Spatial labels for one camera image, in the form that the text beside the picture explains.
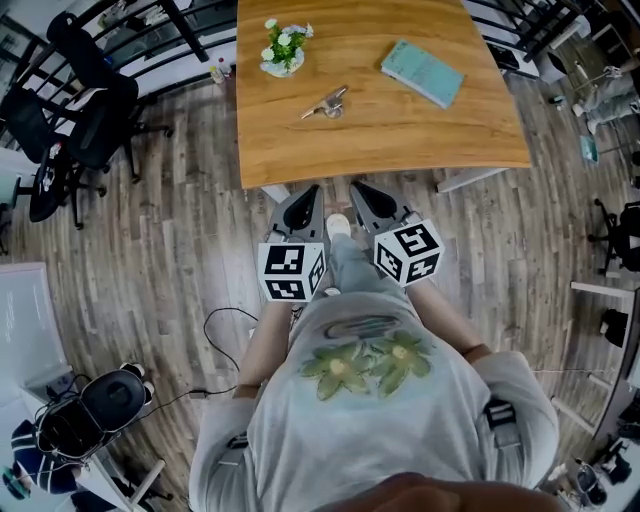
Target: flower pot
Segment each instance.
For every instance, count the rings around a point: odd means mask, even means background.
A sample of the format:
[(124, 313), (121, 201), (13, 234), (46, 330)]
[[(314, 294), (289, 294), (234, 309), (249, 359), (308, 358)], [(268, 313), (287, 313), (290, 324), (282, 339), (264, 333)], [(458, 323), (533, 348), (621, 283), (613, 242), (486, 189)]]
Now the flower pot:
[(296, 56), (294, 60), (291, 62), (289, 69), (284, 65), (284, 62), (263, 62), (260, 64), (260, 69), (262, 71), (266, 71), (271, 76), (275, 76), (276, 78), (286, 78), (288, 76), (293, 75), (299, 68), (304, 64), (304, 52), (301, 48), (296, 50)]

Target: shoe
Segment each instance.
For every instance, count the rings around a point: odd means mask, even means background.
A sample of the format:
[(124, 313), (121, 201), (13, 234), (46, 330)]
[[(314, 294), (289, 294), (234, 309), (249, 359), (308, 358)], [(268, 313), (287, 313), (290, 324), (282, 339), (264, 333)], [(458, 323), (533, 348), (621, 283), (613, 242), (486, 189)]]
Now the shoe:
[(144, 387), (144, 405), (149, 405), (151, 400), (153, 400), (153, 394), (156, 392), (156, 388), (149, 381), (144, 383)]
[(138, 363), (123, 363), (120, 365), (120, 369), (127, 370), (140, 378), (144, 377), (145, 374), (144, 368)]
[(571, 107), (571, 110), (573, 110), (573, 113), (576, 115), (576, 117), (580, 117), (582, 116), (582, 114), (584, 114), (584, 109), (579, 103), (576, 103), (575, 105), (573, 105)]
[(349, 219), (341, 213), (334, 213), (333, 215), (329, 215), (327, 219), (327, 234), (329, 235), (329, 240), (333, 242), (333, 237), (338, 233), (342, 233), (351, 238), (351, 224), (349, 224)]
[(587, 121), (587, 129), (591, 135), (595, 135), (596, 130), (598, 129), (598, 123), (595, 121)]

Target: green flower print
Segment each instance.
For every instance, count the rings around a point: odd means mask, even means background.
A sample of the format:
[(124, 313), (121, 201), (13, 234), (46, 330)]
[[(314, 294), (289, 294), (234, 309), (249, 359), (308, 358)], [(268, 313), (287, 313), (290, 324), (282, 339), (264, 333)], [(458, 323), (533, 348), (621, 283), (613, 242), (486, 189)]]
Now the green flower print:
[(300, 375), (318, 378), (318, 398), (328, 400), (341, 387), (352, 393), (369, 394), (369, 386), (362, 377), (373, 362), (371, 356), (362, 355), (358, 343), (333, 345), (313, 351), (314, 359), (300, 369)]
[(431, 365), (424, 357), (429, 352), (420, 344), (419, 338), (406, 331), (396, 331), (392, 338), (374, 342), (372, 348), (384, 354), (369, 372), (374, 377), (381, 377), (378, 393), (382, 398), (398, 389), (409, 371), (421, 379), (431, 371)]

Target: book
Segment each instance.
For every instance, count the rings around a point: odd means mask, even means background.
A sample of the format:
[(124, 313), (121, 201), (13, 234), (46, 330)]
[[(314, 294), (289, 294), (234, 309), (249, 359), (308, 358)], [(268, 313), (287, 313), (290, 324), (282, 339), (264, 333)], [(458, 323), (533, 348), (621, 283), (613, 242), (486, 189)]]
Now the book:
[(382, 61), (382, 72), (445, 109), (453, 103), (464, 80), (464, 75), (451, 66), (403, 40)]

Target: plastic bottle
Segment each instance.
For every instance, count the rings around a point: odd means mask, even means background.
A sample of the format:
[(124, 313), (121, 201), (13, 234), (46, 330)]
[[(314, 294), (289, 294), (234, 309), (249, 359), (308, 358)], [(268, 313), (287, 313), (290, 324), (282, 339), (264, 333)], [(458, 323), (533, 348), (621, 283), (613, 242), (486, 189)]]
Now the plastic bottle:
[(211, 66), (209, 68), (209, 73), (211, 74), (211, 78), (213, 78), (213, 81), (217, 84), (221, 84), (224, 83), (224, 75), (222, 74), (222, 71), (220, 71), (220, 69), (217, 66)]
[(229, 66), (222, 57), (218, 59), (218, 68), (220, 68), (220, 71), (225, 78), (229, 78), (231, 76), (231, 66)]

